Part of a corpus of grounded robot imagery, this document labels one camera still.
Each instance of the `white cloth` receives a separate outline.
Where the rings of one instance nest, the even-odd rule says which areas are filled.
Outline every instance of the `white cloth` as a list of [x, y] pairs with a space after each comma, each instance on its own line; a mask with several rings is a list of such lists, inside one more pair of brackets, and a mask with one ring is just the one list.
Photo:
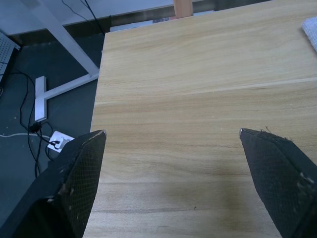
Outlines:
[[306, 19], [302, 27], [314, 49], [317, 51], [317, 16]]

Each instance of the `wood grain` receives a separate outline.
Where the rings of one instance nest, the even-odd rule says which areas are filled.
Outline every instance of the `wood grain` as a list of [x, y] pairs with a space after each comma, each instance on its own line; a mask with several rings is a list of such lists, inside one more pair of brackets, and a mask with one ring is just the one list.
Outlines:
[[275, 0], [106, 34], [92, 130], [106, 129], [85, 237], [280, 237], [239, 128], [317, 163], [314, 0]]
[[174, 10], [177, 18], [192, 16], [193, 0], [174, 0]]

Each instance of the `white metal frame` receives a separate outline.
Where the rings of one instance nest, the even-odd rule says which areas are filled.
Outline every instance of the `white metal frame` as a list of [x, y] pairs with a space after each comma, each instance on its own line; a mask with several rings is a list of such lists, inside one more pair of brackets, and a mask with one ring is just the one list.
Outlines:
[[42, 121], [47, 118], [46, 100], [89, 83], [99, 76], [99, 69], [70, 36], [63, 25], [56, 19], [42, 0], [20, 0], [30, 12], [52, 33], [52, 35], [71, 53], [71, 55], [88, 72], [80, 78], [59, 87], [46, 91], [45, 76], [35, 81], [35, 120]]

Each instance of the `black cable on floor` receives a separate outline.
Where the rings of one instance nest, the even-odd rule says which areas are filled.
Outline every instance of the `black cable on floor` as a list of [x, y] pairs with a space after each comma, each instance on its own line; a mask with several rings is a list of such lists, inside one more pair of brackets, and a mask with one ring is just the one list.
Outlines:
[[37, 178], [37, 177], [38, 177], [38, 172], [39, 172], [39, 174], [41, 174], [41, 169], [40, 169], [40, 165], [39, 165], [39, 156], [40, 156], [41, 144], [42, 144], [43, 137], [42, 137], [42, 131], [40, 130], [40, 135], [39, 135], [39, 137], [40, 137], [40, 143], [39, 143], [39, 147], [38, 147], [37, 156], [35, 156], [35, 154], [34, 154], [34, 152], [33, 152], [33, 150], [32, 150], [32, 147], [31, 147], [30, 136], [29, 136], [29, 133], [30, 133], [29, 128], [30, 128], [30, 124], [31, 124], [32, 113], [33, 113], [34, 106], [35, 106], [35, 96], [34, 96], [34, 100], [33, 100], [32, 109], [31, 109], [31, 112], [30, 112], [30, 115], [29, 115], [28, 126], [24, 125], [24, 123], [23, 123], [23, 121], [22, 121], [22, 118], [23, 118], [22, 108], [23, 108], [23, 106], [24, 106], [24, 104], [25, 104], [25, 101], [26, 101], [26, 98], [27, 98], [27, 96], [28, 96], [29, 80], [31, 81], [31, 83], [32, 83], [32, 85], [33, 85], [33, 87], [34, 87], [34, 92], [35, 92], [35, 84], [34, 84], [33, 80], [31, 79], [31, 77], [30, 77], [29, 75], [27, 75], [27, 74], [25, 74], [25, 73], [19, 71], [18, 69], [16, 69], [16, 70], [17, 70], [18, 72], [13, 72], [13, 73], [9, 73], [9, 74], [22, 74], [22, 75], [24, 75], [24, 76], [27, 78], [27, 80], [26, 80], [26, 92], [25, 92], [25, 96], [24, 96], [24, 98], [23, 98], [22, 104], [21, 104], [21, 106], [20, 106], [20, 120], [19, 120], [19, 122], [20, 122], [20, 125], [21, 125], [25, 130], [27, 130], [27, 134], [28, 134], [28, 135], [27, 135], [27, 138], [28, 138], [28, 146], [29, 146], [29, 150], [30, 150], [30, 152], [31, 152], [31, 154], [32, 154], [32, 157], [33, 157], [33, 159], [34, 159], [34, 161], [35, 161], [34, 174], [35, 174], [35, 178]]
[[96, 16], [95, 16], [94, 12], [91, 10], [91, 8], [90, 8], [90, 6], [89, 6], [87, 0], [84, 0], [84, 1], [85, 1], [85, 3], [86, 3], [85, 6], [89, 9], [89, 11], [91, 12], [91, 14], [93, 15], [93, 17], [94, 17], [94, 19], [95, 19], [95, 22], [97, 23], [97, 25], [98, 25], [98, 27], [99, 27], [101, 33], [102, 33], [103, 35], [105, 35], [104, 30], [102, 29], [101, 25], [99, 24], [99, 21], [97, 20], [97, 18], [96, 18]]

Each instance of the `black cable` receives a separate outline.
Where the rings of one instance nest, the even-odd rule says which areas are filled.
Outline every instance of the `black cable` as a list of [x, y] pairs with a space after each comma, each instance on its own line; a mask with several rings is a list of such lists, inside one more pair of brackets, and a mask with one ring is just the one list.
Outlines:
[[88, 21], [86, 18], [84, 18], [82, 15], [79, 15], [78, 13], [76, 13], [69, 5], [67, 5], [64, 0], [61, 0], [61, 2], [67, 6], [74, 14], [76, 14], [77, 16], [80, 16], [81, 18], [85, 19], [86, 21]]
[[96, 16], [95, 16], [94, 12], [91, 10], [91, 8], [90, 8], [90, 6], [89, 6], [87, 0], [84, 0], [84, 1], [85, 1], [86, 5], [87, 5], [86, 7], [89, 9], [89, 11], [91, 12], [91, 14], [94, 16], [95, 22], [97, 23], [97, 25], [98, 25], [98, 27], [99, 27], [101, 33], [102, 33], [103, 35], [105, 35], [104, 30], [102, 29], [101, 25], [99, 24], [99, 21], [97, 20], [97, 18], [96, 18]]
[[80, 1], [83, 5], [85, 5], [86, 8], [88, 8], [88, 6], [83, 2], [83, 0], [80, 0]]
[[34, 174], [35, 174], [35, 178], [37, 178], [37, 177], [38, 177], [37, 170], [39, 171], [39, 174], [41, 174], [41, 170], [40, 170], [39, 163], [38, 163], [38, 161], [37, 161], [37, 159], [36, 159], [36, 157], [35, 157], [35, 154], [33, 153], [32, 147], [31, 147], [30, 136], [29, 136], [29, 129], [28, 129], [28, 128], [30, 127], [30, 124], [31, 124], [31, 117], [32, 117], [32, 113], [33, 113], [33, 110], [34, 110], [34, 106], [35, 106], [35, 97], [34, 97], [34, 101], [33, 101], [33, 105], [32, 105], [32, 110], [31, 110], [31, 113], [30, 113], [30, 116], [29, 116], [28, 127], [26, 127], [26, 126], [23, 124], [23, 122], [22, 122], [22, 117], [23, 117], [22, 108], [23, 108], [23, 106], [24, 106], [24, 104], [25, 104], [26, 98], [27, 98], [28, 93], [29, 93], [29, 80], [32, 82], [33, 87], [34, 87], [34, 90], [35, 90], [35, 84], [34, 84], [34, 82], [33, 82], [33, 80], [31, 79], [30, 76], [28, 76], [27, 74], [25, 74], [25, 73], [19, 71], [18, 69], [17, 69], [17, 71], [18, 71], [18, 72], [13, 72], [13, 73], [9, 73], [9, 74], [22, 74], [22, 75], [24, 75], [24, 76], [26, 77], [26, 92], [25, 92], [25, 95], [24, 95], [22, 104], [21, 104], [21, 106], [20, 106], [20, 120], [19, 120], [19, 122], [20, 122], [20, 125], [21, 125], [21, 126], [27, 131], [27, 133], [28, 133], [28, 135], [27, 135], [27, 138], [28, 138], [28, 146], [29, 146], [29, 150], [30, 150], [30, 152], [31, 152], [31, 154], [32, 154], [32, 157], [33, 157], [33, 159], [34, 159], [34, 161], [35, 161], [35, 171], [34, 171]]
[[36, 156], [36, 163], [35, 163], [35, 166], [34, 166], [34, 170], [35, 170], [35, 173], [36, 173], [36, 170], [39, 169], [39, 173], [41, 174], [41, 171], [40, 171], [40, 168], [39, 168], [39, 158], [40, 158], [40, 152], [41, 152], [41, 144], [42, 144], [42, 129], [40, 129], [40, 144], [39, 144], [39, 149], [38, 149], [38, 153], [37, 153], [37, 156]]

